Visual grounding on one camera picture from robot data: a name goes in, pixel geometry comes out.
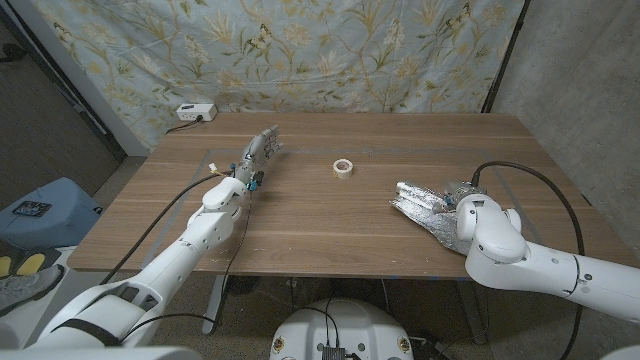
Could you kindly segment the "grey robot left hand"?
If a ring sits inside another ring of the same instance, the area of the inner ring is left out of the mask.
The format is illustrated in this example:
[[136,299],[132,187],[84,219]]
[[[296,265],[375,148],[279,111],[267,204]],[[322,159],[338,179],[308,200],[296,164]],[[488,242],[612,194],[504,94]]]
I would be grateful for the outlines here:
[[262,182],[261,179],[255,179],[256,175],[282,146],[278,125],[273,125],[256,135],[242,151],[241,159],[234,170],[234,178],[253,191]]

